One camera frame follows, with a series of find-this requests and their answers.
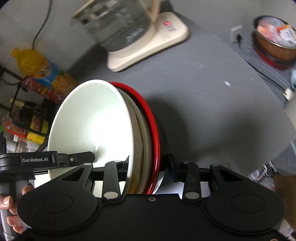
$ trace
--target yellow bottle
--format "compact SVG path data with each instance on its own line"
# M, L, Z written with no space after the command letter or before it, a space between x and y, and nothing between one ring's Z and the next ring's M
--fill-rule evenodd
M11 55L17 59L17 65L23 74L33 76L37 82L55 90L64 97L77 85L74 78L60 71L55 64L47 61L36 50L25 49L20 51L15 48Z

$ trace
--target black plug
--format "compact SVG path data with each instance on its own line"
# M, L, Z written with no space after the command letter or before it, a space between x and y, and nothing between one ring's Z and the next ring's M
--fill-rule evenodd
M237 35L237 42L239 44L239 49L241 49L241 43L242 43L242 36L240 34Z

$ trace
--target brown pot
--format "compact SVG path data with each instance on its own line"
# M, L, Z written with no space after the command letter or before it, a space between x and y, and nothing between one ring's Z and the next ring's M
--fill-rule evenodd
M260 49L279 62L287 62L287 61L294 60L296 58L296 46L286 47L286 46L274 43L257 31L258 22L263 17L273 17L273 16L266 16L266 15L260 16L254 20L255 36L260 46Z

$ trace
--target black robotic device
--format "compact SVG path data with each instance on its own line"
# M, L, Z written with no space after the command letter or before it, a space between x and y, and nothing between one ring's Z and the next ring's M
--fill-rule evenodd
M34 172L75 166L71 158L76 165L82 164L20 198L17 212L27 230L15 241L286 240L276 231L285 215L283 199L218 164L199 168L168 154L171 179L184 183L182 199L178 194L121 196L118 183L126 180L128 160L93 168L92 153L44 152L34 153L30 159L48 156L47 164L23 164L23 159L29 159L24 158L27 154L33 153L0 155L3 195L16 195L16 183L33 179ZM103 180L102 198L92 194L96 180ZM207 198L201 197L201 181L209 184Z

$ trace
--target cardboard box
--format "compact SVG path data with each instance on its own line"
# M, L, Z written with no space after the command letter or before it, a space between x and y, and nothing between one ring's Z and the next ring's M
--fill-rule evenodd
M293 229L296 229L296 176L275 175L272 178L276 192L286 203L285 219Z

